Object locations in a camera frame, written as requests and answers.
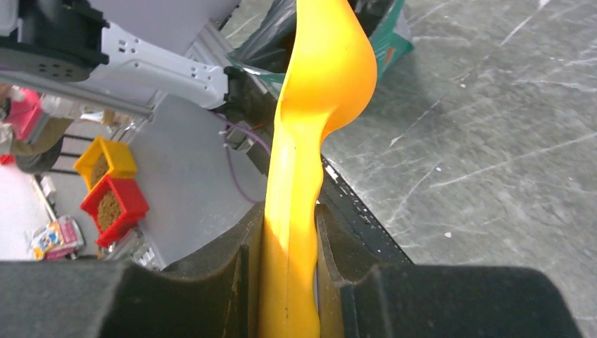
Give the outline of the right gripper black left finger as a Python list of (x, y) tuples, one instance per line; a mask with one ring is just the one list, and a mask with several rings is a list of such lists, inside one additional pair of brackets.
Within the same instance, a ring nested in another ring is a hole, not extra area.
[(264, 205), (162, 271), (132, 261), (1, 264), (2, 337), (255, 337)]

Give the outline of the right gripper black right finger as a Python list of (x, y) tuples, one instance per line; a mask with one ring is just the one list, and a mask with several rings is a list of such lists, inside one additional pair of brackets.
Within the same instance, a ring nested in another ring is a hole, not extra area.
[(322, 337), (580, 337), (558, 288), (507, 266), (386, 263), (328, 207), (318, 228)]

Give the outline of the green dog food bag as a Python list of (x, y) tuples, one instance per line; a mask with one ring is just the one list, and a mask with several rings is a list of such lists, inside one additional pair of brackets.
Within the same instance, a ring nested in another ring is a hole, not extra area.
[[(377, 76), (413, 50), (403, 1), (350, 1), (377, 60)], [(296, 2), (273, 1), (259, 28), (228, 59), (264, 82), (278, 97), (294, 45)]]

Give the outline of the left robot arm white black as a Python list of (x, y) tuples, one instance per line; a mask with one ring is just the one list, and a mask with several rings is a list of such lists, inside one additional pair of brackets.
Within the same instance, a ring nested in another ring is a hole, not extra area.
[(239, 90), (220, 29), (237, 1), (2, 1), (1, 80), (146, 115), (160, 93), (213, 110)]

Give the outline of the orange plastic scoop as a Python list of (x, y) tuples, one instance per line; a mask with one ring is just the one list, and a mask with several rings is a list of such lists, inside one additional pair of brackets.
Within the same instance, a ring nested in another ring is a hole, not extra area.
[(298, 1), (274, 120), (265, 196), (259, 337), (319, 337), (314, 295), (321, 146), (354, 121), (377, 83), (374, 50), (347, 1)]

